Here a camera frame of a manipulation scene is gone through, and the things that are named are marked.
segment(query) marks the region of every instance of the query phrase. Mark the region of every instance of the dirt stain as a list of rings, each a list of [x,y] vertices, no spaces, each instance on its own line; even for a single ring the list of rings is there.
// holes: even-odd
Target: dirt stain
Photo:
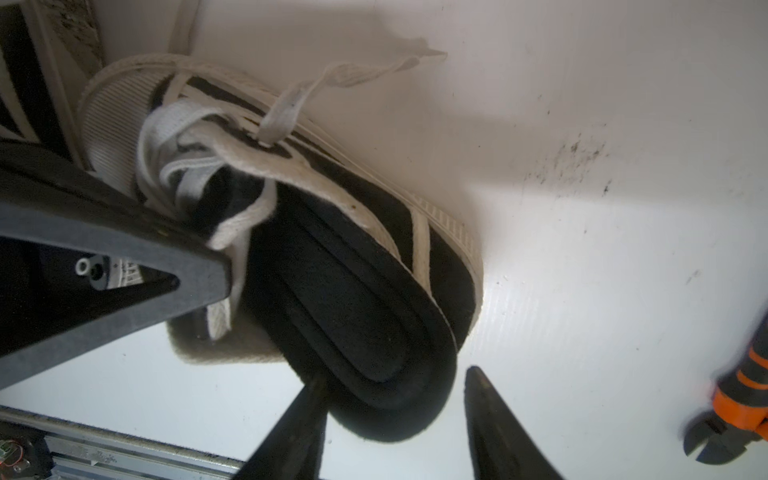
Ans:
[[[557,190],[558,198],[579,195],[584,189],[581,184],[588,178],[595,161],[607,156],[604,151],[604,142],[578,134],[562,141],[556,152],[545,155],[535,170],[525,175],[524,181],[552,187]]]
[[[694,271],[694,272],[693,272],[693,273],[692,273],[692,274],[691,274],[691,275],[688,277],[688,280],[686,280],[686,281],[685,281],[685,284],[686,284],[686,285],[687,285],[687,284],[689,284],[689,283],[691,282],[691,280],[693,280],[694,278],[699,278],[700,276],[701,276],[701,270],[699,270],[699,269],[696,269],[696,270],[695,270],[695,271]]]

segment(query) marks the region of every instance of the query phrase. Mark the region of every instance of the wire cutters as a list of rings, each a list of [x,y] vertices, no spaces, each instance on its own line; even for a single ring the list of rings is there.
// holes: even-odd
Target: wire cutters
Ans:
[[[715,390],[712,411],[690,425],[683,450],[708,465],[723,465],[746,451],[751,442],[768,440],[768,327],[766,321],[755,336],[739,367]]]

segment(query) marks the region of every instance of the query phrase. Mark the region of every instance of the metal frame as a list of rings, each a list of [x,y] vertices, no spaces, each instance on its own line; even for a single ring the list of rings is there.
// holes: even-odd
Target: metal frame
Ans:
[[[56,318],[4,318],[0,389],[226,298],[229,259],[42,147],[0,144],[0,237],[129,258],[166,275],[93,292]]]
[[[4,425],[23,425],[19,433],[34,429],[43,437],[52,471],[62,478],[226,480],[243,466],[232,458],[0,406],[0,429]]]

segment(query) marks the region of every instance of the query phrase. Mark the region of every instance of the shoe tongue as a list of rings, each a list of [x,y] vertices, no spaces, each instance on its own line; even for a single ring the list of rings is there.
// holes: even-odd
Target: shoe tongue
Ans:
[[[248,208],[261,195],[264,180],[222,167],[208,181],[187,226],[205,238],[227,218]]]

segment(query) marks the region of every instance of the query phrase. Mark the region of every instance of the white shoelace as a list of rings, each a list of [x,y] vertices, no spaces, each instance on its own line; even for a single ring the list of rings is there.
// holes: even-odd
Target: white shoelace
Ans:
[[[385,67],[330,65],[319,78],[301,81],[285,90],[261,121],[255,138],[266,147],[286,138],[295,128],[302,106],[323,87],[352,87],[413,68],[425,58],[444,58],[444,54],[410,56]],[[250,231],[274,212],[277,181],[334,204],[395,258],[400,258],[394,240],[379,219],[339,185],[314,171],[289,145],[281,144],[292,154],[291,159],[252,148],[222,127],[204,120],[212,115],[227,119],[233,126],[249,123],[239,121],[236,108],[223,104],[206,107],[182,98],[147,116],[139,134],[136,158],[136,181],[147,198],[146,205],[175,220],[188,219],[207,182],[224,165],[264,179],[256,201],[222,221],[207,242],[209,248],[225,252],[232,260],[229,298],[207,307],[211,339],[219,339],[231,329],[232,315],[245,283]]]

